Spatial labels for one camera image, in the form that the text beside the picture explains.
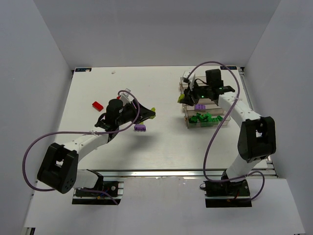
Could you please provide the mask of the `purple lego with lime top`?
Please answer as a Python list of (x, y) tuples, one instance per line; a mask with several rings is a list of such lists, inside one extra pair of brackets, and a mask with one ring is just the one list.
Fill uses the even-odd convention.
[(134, 126), (135, 131), (146, 131), (146, 126), (144, 124), (136, 124)]

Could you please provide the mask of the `green square lego brick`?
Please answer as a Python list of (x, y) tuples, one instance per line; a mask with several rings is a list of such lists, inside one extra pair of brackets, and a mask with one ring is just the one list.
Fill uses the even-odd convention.
[(197, 113), (197, 117), (198, 117), (199, 122), (207, 122), (208, 121), (208, 116), (206, 114)]

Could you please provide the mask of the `red lego plate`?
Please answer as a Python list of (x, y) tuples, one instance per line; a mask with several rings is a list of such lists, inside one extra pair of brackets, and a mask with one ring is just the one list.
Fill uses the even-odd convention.
[(101, 112), (104, 109), (104, 107), (100, 103), (98, 103), (97, 101), (92, 103), (92, 107), (99, 112)]

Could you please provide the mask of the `lime green lego brick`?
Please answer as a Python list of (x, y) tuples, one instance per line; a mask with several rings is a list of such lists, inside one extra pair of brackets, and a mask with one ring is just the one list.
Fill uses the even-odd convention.
[(185, 95), (181, 94), (178, 98), (178, 103), (183, 103), (184, 98), (185, 98)]

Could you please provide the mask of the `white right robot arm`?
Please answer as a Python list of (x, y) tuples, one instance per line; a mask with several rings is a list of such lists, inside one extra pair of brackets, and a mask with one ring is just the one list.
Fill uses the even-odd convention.
[(193, 71), (184, 72), (181, 81), (187, 84), (178, 102), (195, 106), (201, 98), (208, 98), (226, 111), (240, 128), (238, 156), (224, 173), (225, 182), (240, 182), (263, 159), (276, 152), (275, 121), (263, 117), (240, 100), (240, 88), (224, 85), (220, 69), (207, 70), (206, 81), (196, 82)]

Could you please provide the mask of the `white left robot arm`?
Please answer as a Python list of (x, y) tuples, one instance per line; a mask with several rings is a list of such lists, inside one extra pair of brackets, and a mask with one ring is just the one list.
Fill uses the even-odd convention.
[(119, 127), (131, 122), (139, 124), (156, 115), (136, 101), (112, 99), (97, 123), (95, 130), (67, 143), (52, 143), (45, 154), (37, 179), (54, 190), (65, 194), (72, 188), (100, 190), (103, 176), (95, 171), (78, 169), (78, 163), (89, 153), (109, 143)]

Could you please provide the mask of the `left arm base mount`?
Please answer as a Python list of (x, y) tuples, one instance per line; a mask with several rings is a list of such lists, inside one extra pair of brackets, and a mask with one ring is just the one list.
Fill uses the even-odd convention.
[(122, 181), (104, 181), (102, 186), (97, 189), (100, 193), (83, 191), (75, 189), (72, 204), (73, 205), (119, 205), (121, 202), (124, 182)]

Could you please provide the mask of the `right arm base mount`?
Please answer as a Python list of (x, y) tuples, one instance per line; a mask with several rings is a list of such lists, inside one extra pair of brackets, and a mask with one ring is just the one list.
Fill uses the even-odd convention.
[(207, 208), (250, 208), (252, 202), (246, 180), (240, 182), (213, 183), (205, 181), (200, 185), (205, 192)]

